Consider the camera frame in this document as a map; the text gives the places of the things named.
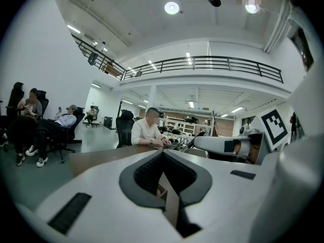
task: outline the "man's hand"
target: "man's hand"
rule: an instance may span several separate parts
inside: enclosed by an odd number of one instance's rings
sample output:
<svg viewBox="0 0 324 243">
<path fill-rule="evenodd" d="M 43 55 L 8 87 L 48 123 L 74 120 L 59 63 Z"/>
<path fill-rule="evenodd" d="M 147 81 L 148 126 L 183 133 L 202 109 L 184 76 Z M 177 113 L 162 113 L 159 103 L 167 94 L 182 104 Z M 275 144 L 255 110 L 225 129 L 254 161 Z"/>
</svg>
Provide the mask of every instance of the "man's hand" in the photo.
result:
<svg viewBox="0 0 324 243">
<path fill-rule="evenodd" d="M 163 147 L 163 142 L 160 139 L 153 139 L 153 144 L 156 145 L 156 146 Z"/>
<path fill-rule="evenodd" d="M 171 145 L 172 144 L 171 141 L 167 140 L 167 139 L 162 139 L 161 141 L 162 141 L 163 145 Z"/>
</svg>

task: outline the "white ceiling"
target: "white ceiling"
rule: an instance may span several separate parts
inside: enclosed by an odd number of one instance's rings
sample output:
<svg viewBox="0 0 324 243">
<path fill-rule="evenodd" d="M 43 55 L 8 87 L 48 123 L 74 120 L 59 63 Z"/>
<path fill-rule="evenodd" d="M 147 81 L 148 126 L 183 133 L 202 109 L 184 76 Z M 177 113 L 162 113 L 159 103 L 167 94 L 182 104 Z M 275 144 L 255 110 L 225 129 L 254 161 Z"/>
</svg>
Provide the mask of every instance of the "white ceiling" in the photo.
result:
<svg viewBox="0 0 324 243">
<path fill-rule="evenodd" d="M 242 2 L 221 0 L 56 0 L 66 23 L 109 44 L 107 55 L 126 61 L 166 44 L 221 40 L 263 47 L 277 20 L 281 1 L 250 15 Z M 169 15 L 164 5 L 177 2 L 183 14 Z"/>
<path fill-rule="evenodd" d="M 150 87 L 140 87 L 125 91 L 124 100 L 137 105 L 146 106 L 143 100 L 148 100 Z M 185 87 L 185 86 L 158 86 L 156 106 L 172 109 L 190 110 L 189 101 L 194 102 L 195 110 L 201 112 L 214 111 L 217 115 L 228 114 L 236 116 L 255 110 L 269 103 L 280 104 L 282 101 L 273 97 L 247 92 L 217 89 L 216 87 Z M 231 113 L 231 111 L 244 107 L 244 109 Z"/>
</svg>

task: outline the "gray shirt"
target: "gray shirt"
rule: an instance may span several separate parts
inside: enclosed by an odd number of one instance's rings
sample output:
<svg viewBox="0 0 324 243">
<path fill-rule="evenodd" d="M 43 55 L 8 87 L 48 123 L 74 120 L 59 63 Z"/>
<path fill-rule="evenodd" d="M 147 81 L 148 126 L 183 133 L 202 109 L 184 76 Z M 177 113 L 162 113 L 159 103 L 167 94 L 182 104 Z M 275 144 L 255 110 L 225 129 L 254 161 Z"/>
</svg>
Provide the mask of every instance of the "gray shirt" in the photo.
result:
<svg viewBox="0 0 324 243">
<path fill-rule="evenodd" d="M 36 100 L 35 104 L 31 104 L 29 102 L 29 99 L 26 100 L 26 106 L 31 109 L 33 113 L 36 113 L 37 115 L 42 115 L 42 104 L 38 100 Z"/>
</svg>

